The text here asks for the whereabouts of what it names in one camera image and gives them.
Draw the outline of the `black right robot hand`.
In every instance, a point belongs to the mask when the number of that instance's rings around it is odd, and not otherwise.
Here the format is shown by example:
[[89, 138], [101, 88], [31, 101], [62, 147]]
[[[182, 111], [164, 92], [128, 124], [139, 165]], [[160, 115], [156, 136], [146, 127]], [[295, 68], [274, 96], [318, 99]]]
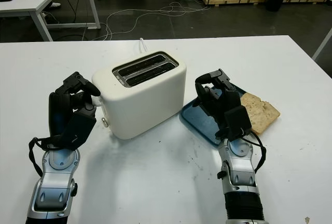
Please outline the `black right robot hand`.
[[225, 112], [241, 105], [238, 92], [229, 80], [230, 78], [222, 69], [203, 74], [195, 79], [197, 98], [194, 100], [193, 107], [201, 107], [215, 120], [220, 130], [228, 128]]

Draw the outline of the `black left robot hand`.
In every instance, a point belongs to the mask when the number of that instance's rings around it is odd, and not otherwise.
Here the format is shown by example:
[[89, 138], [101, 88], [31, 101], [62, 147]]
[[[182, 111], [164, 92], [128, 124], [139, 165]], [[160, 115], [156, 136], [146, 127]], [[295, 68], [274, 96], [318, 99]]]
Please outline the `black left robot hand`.
[[96, 123], [92, 97], [100, 95], [99, 89], [79, 72], [64, 79], [63, 85], [49, 95], [50, 136], [69, 144], [86, 139]]

